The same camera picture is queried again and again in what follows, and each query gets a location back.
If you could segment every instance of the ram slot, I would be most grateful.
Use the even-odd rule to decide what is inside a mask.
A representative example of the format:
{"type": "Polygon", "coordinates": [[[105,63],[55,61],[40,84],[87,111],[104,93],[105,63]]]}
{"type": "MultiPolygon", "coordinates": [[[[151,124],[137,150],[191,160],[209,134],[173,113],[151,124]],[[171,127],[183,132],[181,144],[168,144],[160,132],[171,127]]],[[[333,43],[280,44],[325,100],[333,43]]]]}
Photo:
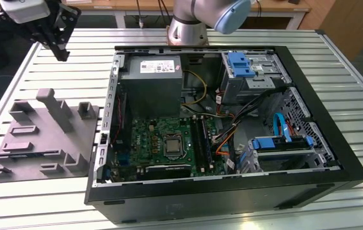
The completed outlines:
{"type": "Polygon", "coordinates": [[[208,132],[207,132],[207,127],[205,127],[205,120],[201,119],[201,127],[203,127],[203,146],[204,146],[204,155],[207,159],[207,167],[212,170],[213,165],[212,165],[212,157],[211,157],[211,146],[209,146],[209,138],[208,138],[208,132]]]}
{"type": "Polygon", "coordinates": [[[204,150],[205,145],[200,141],[203,137],[203,125],[199,118],[192,118],[189,120],[189,129],[191,129],[191,141],[193,147],[193,156],[195,156],[195,166],[196,171],[204,173],[205,172],[205,157],[204,150]]]}

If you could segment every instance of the green circuit board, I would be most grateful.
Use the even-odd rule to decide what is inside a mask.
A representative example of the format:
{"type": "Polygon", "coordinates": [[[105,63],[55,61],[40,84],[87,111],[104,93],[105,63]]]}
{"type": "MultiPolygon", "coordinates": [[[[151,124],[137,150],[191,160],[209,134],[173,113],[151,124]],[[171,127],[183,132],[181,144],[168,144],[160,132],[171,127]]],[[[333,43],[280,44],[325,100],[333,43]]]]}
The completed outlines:
{"type": "MultiPolygon", "coordinates": [[[[151,166],[163,164],[191,165],[192,176],[221,175],[224,174],[224,163],[221,159],[213,162],[213,169],[207,172],[196,170],[195,153],[191,130],[191,118],[157,118],[132,120],[131,132],[131,152],[128,166],[151,166]],[[180,140],[181,155],[177,157],[165,156],[165,144],[169,139],[180,140]]],[[[208,137],[216,134],[215,121],[205,119],[208,137]]],[[[135,181],[135,175],[121,170],[124,181],[135,181]]]]}

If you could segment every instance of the wooden table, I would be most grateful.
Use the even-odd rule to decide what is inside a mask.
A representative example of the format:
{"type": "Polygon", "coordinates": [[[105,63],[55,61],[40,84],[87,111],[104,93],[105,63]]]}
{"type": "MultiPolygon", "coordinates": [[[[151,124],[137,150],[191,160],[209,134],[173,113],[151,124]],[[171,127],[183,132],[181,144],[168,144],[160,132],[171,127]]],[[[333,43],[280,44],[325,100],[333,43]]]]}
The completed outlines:
{"type": "MultiPolygon", "coordinates": [[[[139,0],[141,15],[161,15],[156,0],[139,0]]],[[[164,0],[167,9],[172,11],[173,0],[164,0]]],[[[299,5],[291,4],[287,0],[260,0],[261,17],[287,17],[289,23],[287,29],[297,29],[304,14],[311,10],[309,5],[300,1],[299,5]]],[[[136,0],[93,0],[92,3],[73,4],[83,10],[83,15],[111,15],[115,16],[117,28],[125,28],[124,16],[139,15],[136,0]]],[[[252,5],[249,17],[257,15],[257,4],[252,5]]]]}

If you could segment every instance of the motherboard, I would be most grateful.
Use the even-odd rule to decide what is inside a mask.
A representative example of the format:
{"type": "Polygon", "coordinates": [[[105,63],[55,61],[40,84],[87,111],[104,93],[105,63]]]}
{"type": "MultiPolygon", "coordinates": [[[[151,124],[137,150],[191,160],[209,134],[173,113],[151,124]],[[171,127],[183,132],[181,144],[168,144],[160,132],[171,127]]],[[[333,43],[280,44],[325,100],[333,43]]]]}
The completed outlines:
{"type": "Polygon", "coordinates": [[[133,119],[131,150],[116,155],[120,181],[224,174],[209,140],[212,117],[133,119]]]}

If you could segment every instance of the open computer tower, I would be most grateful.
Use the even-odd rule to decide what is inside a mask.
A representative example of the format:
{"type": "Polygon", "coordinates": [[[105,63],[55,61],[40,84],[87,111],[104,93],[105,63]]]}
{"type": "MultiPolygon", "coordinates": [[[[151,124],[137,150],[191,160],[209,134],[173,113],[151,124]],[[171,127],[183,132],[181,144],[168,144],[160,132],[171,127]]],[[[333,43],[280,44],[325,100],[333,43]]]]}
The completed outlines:
{"type": "Polygon", "coordinates": [[[113,223],[301,207],[363,167],[283,46],[115,48],[85,204],[113,223]]]}

